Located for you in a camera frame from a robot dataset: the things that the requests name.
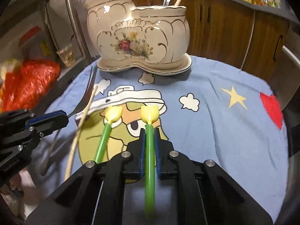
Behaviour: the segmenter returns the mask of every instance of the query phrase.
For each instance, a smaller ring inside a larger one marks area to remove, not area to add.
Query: red plastic bag
[[[6,74],[2,111],[34,108],[51,88],[59,72],[59,65],[50,60],[23,61],[19,72]]]

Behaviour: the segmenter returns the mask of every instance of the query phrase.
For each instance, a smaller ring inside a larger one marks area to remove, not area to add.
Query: metal screw
[[[209,167],[213,167],[216,163],[213,160],[209,159],[205,161],[205,164]]]
[[[131,153],[129,151],[123,151],[121,154],[121,156],[125,157],[125,158],[130,157],[130,155],[131,155]]]
[[[177,156],[179,156],[179,152],[177,152],[177,151],[170,151],[170,156],[177,157]]]
[[[91,167],[95,166],[95,162],[94,162],[94,161],[87,161],[87,162],[85,163],[85,166],[86,166],[87,168],[91,168]]]

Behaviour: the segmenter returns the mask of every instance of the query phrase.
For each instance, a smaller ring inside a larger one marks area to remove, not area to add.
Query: tablecloth
[[[106,160],[125,150],[144,127],[139,111],[143,105],[157,105],[160,111],[155,127],[175,150],[191,160],[213,159],[239,183],[276,220],[287,184],[288,149],[284,122],[264,106],[273,99],[268,84],[246,72],[222,62],[192,56],[191,68],[175,76],[157,76],[141,69],[108,73],[98,70],[97,95],[79,139],[73,165],[92,159],[105,120],[107,106],[122,105],[122,119],[114,124]],[[82,98],[91,67],[86,67],[47,112],[70,113]],[[46,195],[64,179],[71,142],[81,114],[70,118],[62,129],[50,159],[47,175],[37,174],[55,133],[41,139],[33,151],[29,170],[35,184]],[[152,224],[176,224],[176,196],[173,181],[156,181],[157,219]],[[145,224],[144,184],[139,181],[125,188],[123,224]]]

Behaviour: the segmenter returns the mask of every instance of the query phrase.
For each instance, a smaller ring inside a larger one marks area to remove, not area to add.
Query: fork
[[[91,78],[91,75],[92,75],[92,69],[91,68],[91,72],[90,72],[90,77],[88,79],[88,83],[87,83],[87,86],[86,86],[86,90],[85,90],[85,93],[81,99],[81,101],[78,103],[78,105],[75,107],[75,109],[68,115],[68,118],[72,117],[73,115],[75,115],[76,113],[79,113],[81,111],[83,111],[86,107],[86,105],[88,104],[89,102],[89,99],[91,97],[91,94],[92,94],[92,91],[93,91],[93,87],[94,87],[94,84],[95,84],[95,78],[96,78],[96,73],[97,73],[97,69],[98,67],[96,66],[94,68],[94,72],[93,72],[93,76]],[[52,150],[58,140],[58,135],[60,133],[61,129],[59,129],[56,134],[55,134],[55,137],[53,139],[53,142],[52,144],[50,145],[50,148],[48,150],[48,153],[47,153],[47,156],[45,158],[45,160],[43,161],[42,163],[42,166],[41,166],[41,169],[40,169],[40,174],[42,176],[46,175],[49,167],[48,167],[48,162],[49,162],[49,159],[50,159],[50,155],[52,153]]]

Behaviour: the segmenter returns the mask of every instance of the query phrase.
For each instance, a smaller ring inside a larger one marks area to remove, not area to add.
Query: cartoon character print
[[[110,160],[114,155],[125,151],[129,142],[137,140],[141,128],[145,124],[141,120],[141,107],[157,105],[160,115],[167,107],[157,90],[135,91],[131,85],[118,86],[109,91],[107,97],[92,102],[88,117],[84,122],[83,129],[78,141],[79,155],[82,163],[93,160],[96,149],[106,123],[105,111],[109,106],[122,106],[122,117],[112,124],[110,138],[107,143],[103,161]],[[75,117],[79,122],[82,113]],[[161,120],[153,123],[158,128],[162,139],[168,140],[161,126]]]

